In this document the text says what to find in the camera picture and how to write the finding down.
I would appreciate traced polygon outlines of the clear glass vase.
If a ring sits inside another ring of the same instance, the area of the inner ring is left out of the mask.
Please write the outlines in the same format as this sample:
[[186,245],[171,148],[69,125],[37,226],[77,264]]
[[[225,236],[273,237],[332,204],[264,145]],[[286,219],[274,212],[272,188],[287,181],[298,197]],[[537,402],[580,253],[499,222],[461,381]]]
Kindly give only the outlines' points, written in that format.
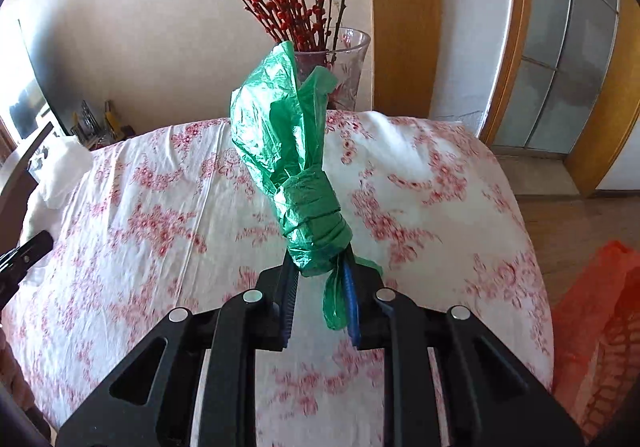
[[336,44],[330,43],[327,50],[296,51],[297,78],[303,83],[317,66],[329,69],[337,78],[337,84],[329,95],[330,110],[355,111],[360,77],[371,37],[368,33],[339,28]]

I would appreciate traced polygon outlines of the floral pink white tablecloth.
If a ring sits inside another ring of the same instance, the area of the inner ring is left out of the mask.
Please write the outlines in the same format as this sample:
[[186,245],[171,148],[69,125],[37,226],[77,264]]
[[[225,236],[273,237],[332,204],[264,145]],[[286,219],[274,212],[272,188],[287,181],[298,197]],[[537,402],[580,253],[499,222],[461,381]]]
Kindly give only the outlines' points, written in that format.
[[[544,385],[550,305],[518,202],[464,126],[376,112],[326,117],[323,167],[352,247],[390,288],[444,311],[461,304]],[[172,308],[199,313],[251,287],[285,252],[268,198],[224,118],[170,126],[97,151],[54,211],[53,251],[3,314],[44,416],[62,425]],[[293,335],[257,356],[262,446],[377,446],[383,355],[358,352],[322,316],[322,277],[298,285]]]

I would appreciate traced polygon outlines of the wooden framed glass door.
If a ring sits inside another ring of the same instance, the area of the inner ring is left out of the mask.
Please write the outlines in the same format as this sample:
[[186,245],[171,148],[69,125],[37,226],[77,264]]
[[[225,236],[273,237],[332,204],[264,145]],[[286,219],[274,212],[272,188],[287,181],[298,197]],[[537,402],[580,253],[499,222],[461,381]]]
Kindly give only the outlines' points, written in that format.
[[581,196],[639,191],[639,0],[512,0],[480,138],[558,160]]

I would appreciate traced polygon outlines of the red lined trash basket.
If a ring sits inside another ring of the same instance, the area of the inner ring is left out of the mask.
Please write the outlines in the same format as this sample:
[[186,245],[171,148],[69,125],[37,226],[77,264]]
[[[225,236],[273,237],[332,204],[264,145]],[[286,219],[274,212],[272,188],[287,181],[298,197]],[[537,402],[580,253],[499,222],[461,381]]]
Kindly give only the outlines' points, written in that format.
[[552,394],[592,441],[639,378],[639,252],[618,241],[600,248],[552,323]]

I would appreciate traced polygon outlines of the flat screen television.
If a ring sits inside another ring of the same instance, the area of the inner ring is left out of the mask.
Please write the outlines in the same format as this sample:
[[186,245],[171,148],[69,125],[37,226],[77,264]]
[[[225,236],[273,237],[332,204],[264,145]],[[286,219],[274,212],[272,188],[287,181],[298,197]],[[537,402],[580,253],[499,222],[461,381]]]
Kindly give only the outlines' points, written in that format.
[[17,144],[48,123],[54,136],[65,135],[36,79],[20,22],[8,17],[1,18],[1,121]]

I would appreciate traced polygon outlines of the white foam wrap bundle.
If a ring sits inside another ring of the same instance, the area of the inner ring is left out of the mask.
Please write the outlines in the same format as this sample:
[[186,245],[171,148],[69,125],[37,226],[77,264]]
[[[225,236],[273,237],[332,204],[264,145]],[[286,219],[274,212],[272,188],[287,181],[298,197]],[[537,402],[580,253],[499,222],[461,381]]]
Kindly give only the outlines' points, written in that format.
[[39,176],[38,190],[46,207],[60,208],[92,164],[91,152],[76,136],[55,138]]

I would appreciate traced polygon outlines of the dark green plastic bag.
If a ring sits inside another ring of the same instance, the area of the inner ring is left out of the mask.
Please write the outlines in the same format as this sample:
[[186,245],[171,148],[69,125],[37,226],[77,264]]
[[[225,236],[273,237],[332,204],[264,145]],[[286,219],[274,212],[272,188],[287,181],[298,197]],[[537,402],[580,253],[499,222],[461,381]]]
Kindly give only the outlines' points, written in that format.
[[270,200],[288,257],[306,276],[328,275],[326,326],[361,337],[363,309],[356,269],[368,267],[349,250],[352,228],[323,170],[326,100],[336,77],[317,66],[297,77],[294,48],[272,48],[231,96],[231,140],[256,187]]

